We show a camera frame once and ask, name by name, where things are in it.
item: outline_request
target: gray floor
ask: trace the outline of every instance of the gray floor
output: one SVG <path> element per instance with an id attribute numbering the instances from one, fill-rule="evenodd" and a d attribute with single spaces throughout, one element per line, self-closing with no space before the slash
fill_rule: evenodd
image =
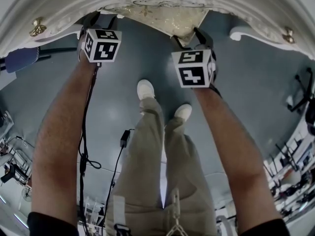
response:
<path id="1" fill-rule="evenodd" d="M 283 143 L 295 129 L 300 116 L 286 109 L 296 72 L 314 64 L 296 52 L 286 52 L 244 37 L 235 42 L 228 37 L 235 19 L 209 13 L 201 28 L 214 39 L 220 68 L 217 85 L 224 99 L 252 135 L 264 157 L 274 153 L 275 143 Z M 169 36 L 124 18 L 119 20 L 123 43 L 115 63 L 99 73 L 87 116 L 88 148 L 91 160 L 114 170 L 119 141 L 125 129 L 139 118 L 136 86 L 140 79 L 152 82 L 165 118 L 168 120 L 183 103 L 193 106 L 187 134 L 196 143 L 202 168 L 215 200 L 229 190 L 209 127 L 190 89 L 182 89 L 171 58 Z M 50 47 L 75 46 L 75 37 L 57 41 Z M 0 92 L 1 103 L 15 121 L 15 132 L 35 143 L 36 134 L 52 100 L 77 63 L 76 54 L 54 55 L 17 73 L 17 80 Z M 87 169 L 85 194 L 103 202 L 112 172 Z"/>

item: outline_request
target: foot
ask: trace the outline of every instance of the foot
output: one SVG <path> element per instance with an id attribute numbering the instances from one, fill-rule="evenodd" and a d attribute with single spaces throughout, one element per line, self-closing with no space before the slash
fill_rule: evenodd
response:
<path id="1" fill-rule="evenodd" d="M 148 80 L 141 80 L 138 83 L 137 87 L 138 96 L 140 100 L 145 98 L 154 98 L 154 88 L 150 81 Z"/>
<path id="2" fill-rule="evenodd" d="M 176 110 L 174 117 L 181 118 L 184 120 L 184 122 L 186 122 L 189 119 L 191 112 L 192 112 L 191 105 L 184 104 Z"/>

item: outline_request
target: beige pants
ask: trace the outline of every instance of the beige pants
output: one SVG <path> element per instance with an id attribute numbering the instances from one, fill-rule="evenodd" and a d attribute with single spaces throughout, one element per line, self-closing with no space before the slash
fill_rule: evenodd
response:
<path id="1" fill-rule="evenodd" d="M 155 99 L 141 101 L 143 113 L 129 147 L 122 172 L 113 188 L 106 216 L 106 232 L 114 231 L 113 195 L 125 197 L 126 225 L 133 236 L 166 235 L 174 225 L 172 192 L 179 189 L 180 224 L 189 236 L 217 235 L 215 211 L 196 148 L 184 134 L 183 121 L 172 119 L 165 128 L 167 191 L 165 209 L 160 196 L 160 166 L 164 121 Z"/>

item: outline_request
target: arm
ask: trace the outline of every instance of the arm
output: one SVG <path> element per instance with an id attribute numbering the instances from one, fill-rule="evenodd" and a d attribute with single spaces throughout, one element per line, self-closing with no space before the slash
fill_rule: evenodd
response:
<path id="1" fill-rule="evenodd" d="M 32 211 L 77 226 L 77 155 L 95 64 L 85 55 L 48 110 L 37 137 Z"/>
<path id="2" fill-rule="evenodd" d="M 227 174 L 239 222 L 239 233 L 281 218 L 277 212 L 263 160 L 254 141 L 210 89 L 195 89 Z"/>

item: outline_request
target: white strap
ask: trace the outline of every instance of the white strap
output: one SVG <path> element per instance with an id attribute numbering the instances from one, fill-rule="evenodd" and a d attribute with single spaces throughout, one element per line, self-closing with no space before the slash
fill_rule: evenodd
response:
<path id="1" fill-rule="evenodd" d="M 217 219 L 221 220 L 221 222 L 224 224 L 227 236 L 233 236 L 232 227 L 231 227 L 230 222 L 227 220 L 227 218 L 221 215 L 221 216 L 218 216 Z"/>
<path id="2" fill-rule="evenodd" d="M 126 225 L 125 217 L 125 198 L 122 196 L 115 196 L 114 199 L 114 224 Z"/>
<path id="3" fill-rule="evenodd" d="M 85 48 L 85 41 L 83 41 L 81 44 L 81 50 L 84 50 L 84 48 Z"/>

